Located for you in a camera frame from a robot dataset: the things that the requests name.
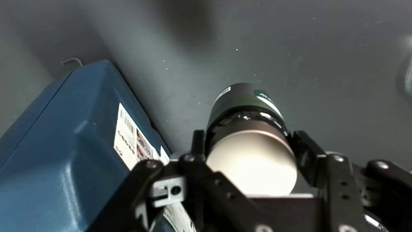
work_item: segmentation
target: blue container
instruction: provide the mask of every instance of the blue container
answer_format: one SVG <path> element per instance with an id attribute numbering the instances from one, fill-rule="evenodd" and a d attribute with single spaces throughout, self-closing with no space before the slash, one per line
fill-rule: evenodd
<path id="1" fill-rule="evenodd" d="M 129 173 L 114 149 L 121 103 L 167 144 L 118 69 L 102 60 L 48 86 L 0 140 L 0 231 L 85 231 Z"/>

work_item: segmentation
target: barcode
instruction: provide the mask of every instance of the barcode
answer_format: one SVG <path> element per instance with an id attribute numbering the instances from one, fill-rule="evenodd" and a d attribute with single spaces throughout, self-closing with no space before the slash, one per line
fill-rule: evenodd
<path id="1" fill-rule="evenodd" d="M 128 129 L 130 130 L 130 133 L 133 133 L 133 134 L 134 134 L 134 126 L 133 126 L 133 122 L 132 122 L 128 117 L 125 117 L 125 124 L 127 124 Z"/>

